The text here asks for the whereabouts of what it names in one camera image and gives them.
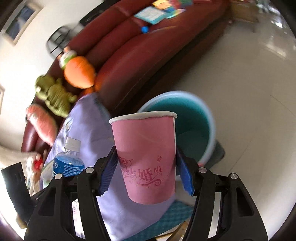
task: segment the white wall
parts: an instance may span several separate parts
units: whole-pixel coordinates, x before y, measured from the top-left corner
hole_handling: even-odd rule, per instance
[[[19,150],[25,129],[25,109],[34,98],[36,78],[53,62],[46,41],[62,25],[76,24],[102,0],[38,0],[43,9],[16,46],[0,36],[0,85],[5,94],[0,114],[0,145]]]

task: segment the red leather sofa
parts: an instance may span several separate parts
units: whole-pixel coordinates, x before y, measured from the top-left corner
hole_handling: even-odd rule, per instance
[[[168,91],[223,33],[230,18],[228,0],[195,0],[186,12],[150,26],[134,14],[153,1],[121,0],[71,40],[71,49],[89,60],[97,77],[94,88],[83,92],[64,81],[68,91],[81,96],[99,90],[112,116],[135,112],[150,98]],[[149,27],[148,33],[142,34],[143,26]],[[57,59],[47,74],[64,79]],[[46,108],[36,97],[34,102]],[[51,114],[61,125],[62,118]],[[28,122],[21,150],[42,154],[48,148]]]

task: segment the pink plush toy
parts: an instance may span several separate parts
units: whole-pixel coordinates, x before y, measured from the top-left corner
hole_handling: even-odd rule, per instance
[[[27,109],[27,119],[34,126],[38,136],[52,146],[57,137],[57,124],[44,108],[31,104]]]

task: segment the white tile floor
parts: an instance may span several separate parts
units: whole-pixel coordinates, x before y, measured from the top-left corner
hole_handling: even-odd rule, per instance
[[[212,171],[240,176],[269,238],[296,201],[296,43],[273,19],[235,22],[175,86],[213,111],[226,155]]]

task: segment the teal checkered fabric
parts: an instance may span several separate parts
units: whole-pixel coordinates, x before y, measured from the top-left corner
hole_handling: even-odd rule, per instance
[[[193,207],[174,201],[160,220],[124,241],[145,241],[176,227],[191,217]]]

